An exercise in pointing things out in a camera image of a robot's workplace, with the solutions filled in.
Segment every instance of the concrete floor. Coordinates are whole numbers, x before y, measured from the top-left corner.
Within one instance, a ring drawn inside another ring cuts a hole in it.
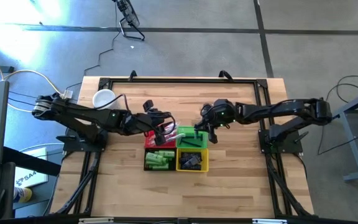
[[[60,90],[82,80],[83,70],[98,64],[98,54],[111,47],[115,32],[22,31],[2,23],[56,26],[114,27],[111,1],[0,1],[0,65],[33,69],[46,74]],[[358,0],[260,0],[266,29],[358,30]],[[253,0],[132,0],[141,27],[258,29]],[[222,69],[234,77],[267,77],[259,34],[217,32],[146,32],[146,41],[123,38],[114,51],[103,54],[100,67],[87,75],[207,76]],[[358,75],[358,35],[266,36],[274,77],[284,78],[289,98],[325,97],[346,75]],[[348,79],[358,85],[358,78]],[[53,93],[33,74],[11,79],[11,90],[32,96]],[[342,86],[350,100],[358,90]],[[19,97],[33,102],[34,99]],[[332,94],[332,110],[344,103]],[[31,106],[20,105],[31,110]],[[38,121],[30,114],[9,108],[5,145],[22,149],[34,144],[58,142],[65,127]],[[357,170],[349,146],[317,156],[321,127],[308,127],[302,140],[308,183],[315,213],[321,217],[358,221],[358,181],[344,183],[342,176]],[[323,149],[346,141],[342,126],[326,127]],[[46,203],[37,205],[43,210]],[[36,208],[17,212],[36,215]]]

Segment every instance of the white bowl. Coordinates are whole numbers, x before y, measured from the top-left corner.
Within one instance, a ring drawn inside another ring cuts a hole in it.
[[[111,90],[99,90],[95,95],[93,95],[92,103],[95,108],[105,105],[109,103],[113,99],[115,99],[116,95]],[[114,101],[99,110],[102,109],[114,109],[117,101]]]

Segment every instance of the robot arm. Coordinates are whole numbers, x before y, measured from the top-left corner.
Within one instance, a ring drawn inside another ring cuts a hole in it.
[[[275,105],[257,106],[245,103],[232,104],[226,99],[218,99],[214,105],[205,104],[201,109],[201,121],[195,124],[195,131],[206,131],[209,140],[217,143],[218,139],[214,133],[216,128],[238,122],[240,124],[251,124],[265,118],[296,115],[285,124],[274,124],[270,127],[268,142],[279,142],[284,140],[290,133],[311,124],[325,125],[331,122],[332,114],[329,103],[319,99],[307,100],[285,100]]]
[[[100,130],[103,129],[123,136],[154,131],[156,144],[163,144],[165,142],[164,130],[160,124],[164,122],[164,119],[172,118],[171,114],[152,108],[151,100],[143,106],[146,114],[132,114],[129,110],[96,110],[69,103],[68,100],[63,100],[59,95],[54,94],[39,96],[32,115],[41,120],[57,121],[76,131],[81,138],[88,142],[96,142]],[[84,124],[79,119],[90,121],[91,124]]]

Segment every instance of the white cable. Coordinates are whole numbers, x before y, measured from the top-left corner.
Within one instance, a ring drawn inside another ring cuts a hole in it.
[[[61,93],[61,92],[56,88],[56,86],[55,86],[45,75],[43,75],[43,74],[41,74],[41,73],[39,73],[39,72],[37,72],[37,71],[33,71],[33,70],[18,70],[18,71],[16,71],[16,72],[12,72],[11,74],[5,76],[2,80],[7,80],[10,76],[15,75],[15,74],[20,73],[20,72],[32,72],[32,73],[35,73],[35,74],[37,74],[37,75],[40,75],[41,77],[43,77],[44,79],[46,79],[46,81],[52,86],[52,88],[53,88],[56,92],[58,92],[60,95],[63,94],[63,93]]]
[[[39,145],[36,145],[36,146],[30,146],[30,147],[27,147],[25,149],[21,149],[19,150],[19,152],[23,152],[23,151],[26,151],[28,149],[32,149],[32,148],[35,148],[35,147],[40,147],[40,146],[57,146],[57,145],[64,145],[64,143],[45,143],[45,144],[39,144]]]
[[[39,72],[36,72],[34,70],[18,70],[16,72],[12,72],[11,74],[7,75],[4,77],[4,75],[2,74],[2,70],[0,68],[0,74],[1,74],[1,81],[4,81],[4,80],[7,80],[10,76],[12,75],[15,75],[17,73],[20,73],[20,72],[32,72],[32,73],[35,73],[37,75],[40,75],[41,77],[44,77],[46,79],[46,81],[48,81],[48,83],[52,86],[52,88],[58,92],[61,96],[63,95],[63,93],[61,93],[57,88],[56,86],[43,74],[39,73]],[[20,108],[17,108],[15,106],[12,106],[10,103],[8,103],[8,106],[10,106],[11,108],[14,108],[15,110],[18,110],[18,111],[23,111],[23,112],[28,112],[28,113],[31,113],[31,111],[29,110],[23,110],[23,109],[20,109]]]

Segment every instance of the wooden tabletop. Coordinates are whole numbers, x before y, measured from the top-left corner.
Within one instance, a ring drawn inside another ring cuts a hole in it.
[[[99,78],[84,77],[78,104],[93,106],[92,97],[98,90]],[[281,78],[267,81],[272,103],[287,99]],[[133,113],[143,112],[143,103],[153,100],[156,108],[171,112],[180,125],[199,121],[202,105],[218,98],[255,104],[253,86],[247,84],[115,83],[113,91],[127,96]],[[280,124],[290,118],[275,121]],[[219,143],[208,144],[207,173],[143,171],[144,136],[109,134],[99,167],[92,216],[273,217],[266,162],[259,152],[258,129],[259,123],[236,123],[231,124],[231,129],[219,128],[216,131]],[[61,208],[78,186],[83,157],[84,153],[75,152],[64,160],[51,212]],[[313,213],[301,162],[291,154],[282,157],[288,187],[302,206]],[[284,211],[281,191],[277,192]],[[87,195],[86,189],[82,209]]]

